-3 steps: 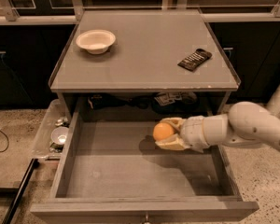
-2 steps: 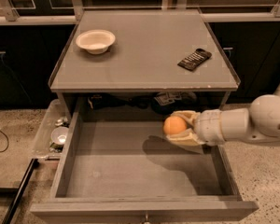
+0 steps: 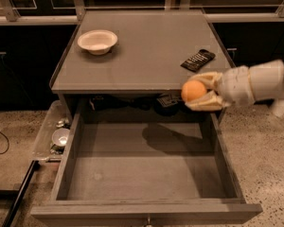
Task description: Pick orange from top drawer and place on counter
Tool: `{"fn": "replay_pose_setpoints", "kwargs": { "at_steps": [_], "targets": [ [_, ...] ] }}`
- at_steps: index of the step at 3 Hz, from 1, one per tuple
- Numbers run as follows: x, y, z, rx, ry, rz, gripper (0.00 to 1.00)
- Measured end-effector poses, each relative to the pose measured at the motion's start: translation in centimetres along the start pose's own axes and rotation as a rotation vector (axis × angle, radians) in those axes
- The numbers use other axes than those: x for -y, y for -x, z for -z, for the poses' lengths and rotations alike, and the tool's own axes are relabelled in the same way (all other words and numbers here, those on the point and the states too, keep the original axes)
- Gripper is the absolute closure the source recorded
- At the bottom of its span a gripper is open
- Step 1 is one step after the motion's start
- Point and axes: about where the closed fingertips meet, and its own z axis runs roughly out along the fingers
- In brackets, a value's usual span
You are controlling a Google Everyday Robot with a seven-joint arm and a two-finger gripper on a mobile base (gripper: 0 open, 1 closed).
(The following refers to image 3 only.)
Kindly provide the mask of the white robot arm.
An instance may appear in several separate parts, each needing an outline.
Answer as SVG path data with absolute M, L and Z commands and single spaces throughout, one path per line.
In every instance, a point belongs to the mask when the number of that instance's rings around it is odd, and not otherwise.
M 281 117 L 284 115 L 284 61 L 240 66 L 223 73 L 196 74 L 183 85 L 181 97 L 190 110 L 197 112 L 249 106 L 272 99 L 271 112 Z

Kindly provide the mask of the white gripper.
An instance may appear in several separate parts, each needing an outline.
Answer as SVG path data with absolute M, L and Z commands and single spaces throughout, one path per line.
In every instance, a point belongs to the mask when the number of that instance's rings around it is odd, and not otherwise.
M 255 103 L 252 92 L 250 71 L 246 66 L 231 68 L 226 72 L 206 72 L 191 76 L 188 80 L 198 80 L 207 89 L 216 90 L 185 105 L 195 112 L 220 111 L 229 106 L 248 106 Z

